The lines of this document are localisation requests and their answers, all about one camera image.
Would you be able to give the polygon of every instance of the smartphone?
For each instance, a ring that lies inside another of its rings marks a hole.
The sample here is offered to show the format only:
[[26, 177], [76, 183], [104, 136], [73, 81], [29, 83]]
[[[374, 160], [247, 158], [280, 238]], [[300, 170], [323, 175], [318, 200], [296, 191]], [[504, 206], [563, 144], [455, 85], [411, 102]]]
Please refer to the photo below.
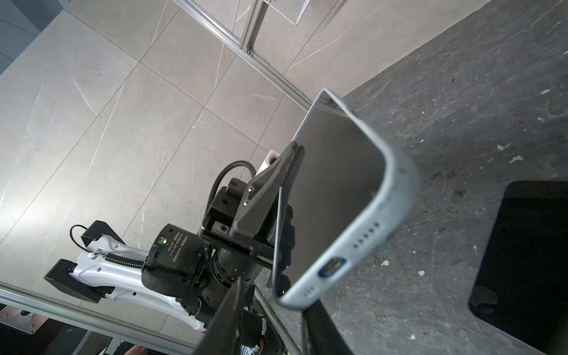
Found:
[[541, 353], [568, 354], [567, 181], [507, 186], [468, 306]]
[[309, 308], [385, 243], [415, 205], [414, 163], [324, 89], [293, 139], [301, 164], [278, 198], [277, 302]]

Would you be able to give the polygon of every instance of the metal plate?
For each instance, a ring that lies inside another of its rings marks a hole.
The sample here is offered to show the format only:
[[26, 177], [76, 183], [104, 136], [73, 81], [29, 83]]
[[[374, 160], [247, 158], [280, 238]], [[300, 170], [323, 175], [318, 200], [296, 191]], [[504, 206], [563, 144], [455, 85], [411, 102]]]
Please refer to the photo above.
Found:
[[298, 24], [310, 0], [264, 0], [293, 24]]
[[0, 323], [19, 329], [28, 334], [35, 333], [48, 320], [47, 317], [29, 313], [21, 315], [19, 308], [6, 306], [0, 311]]

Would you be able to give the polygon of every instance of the phone screen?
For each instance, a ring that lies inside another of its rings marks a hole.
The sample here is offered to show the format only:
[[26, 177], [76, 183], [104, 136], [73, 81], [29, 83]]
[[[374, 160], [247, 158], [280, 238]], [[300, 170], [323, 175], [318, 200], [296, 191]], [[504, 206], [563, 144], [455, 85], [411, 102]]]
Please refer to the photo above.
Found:
[[[372, 200], [385, 169], [381, 151], [342, 111], [315, 105], [294, 141], [303, 160], [287, 195], [293, 232], [284, 226], [279, 245], [284, 253], [284, 243], [293, 246], [282, 271], [291, 285]], [[278, 295], [287, 290], [276, 288]]]
[[568, 182], [507, 187], [469, 308], [545, 354], [568, 354]]

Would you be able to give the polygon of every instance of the tile floor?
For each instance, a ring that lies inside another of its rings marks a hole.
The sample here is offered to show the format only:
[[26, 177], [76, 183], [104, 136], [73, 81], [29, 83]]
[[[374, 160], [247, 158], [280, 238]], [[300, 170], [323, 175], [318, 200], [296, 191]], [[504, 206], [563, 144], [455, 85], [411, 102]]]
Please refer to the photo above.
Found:
[[[79, 304], [42, 279], [79, 254], [72, 224], [143, 249], [166, 223], [195, 231], [223, 167], [291, 139], [305, 112], [178, 10], [77, 0], [0, 76], [0, 279]], [[201, 337], [141, 306], [81, 306]]]

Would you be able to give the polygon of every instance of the black smartphone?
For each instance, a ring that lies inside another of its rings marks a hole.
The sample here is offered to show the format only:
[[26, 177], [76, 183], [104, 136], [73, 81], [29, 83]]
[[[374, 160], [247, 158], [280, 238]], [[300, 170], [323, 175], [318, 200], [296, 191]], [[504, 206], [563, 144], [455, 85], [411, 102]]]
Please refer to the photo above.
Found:
[[568, 354], [567, 181], [507, 186], [469, 309], [544, 354]]

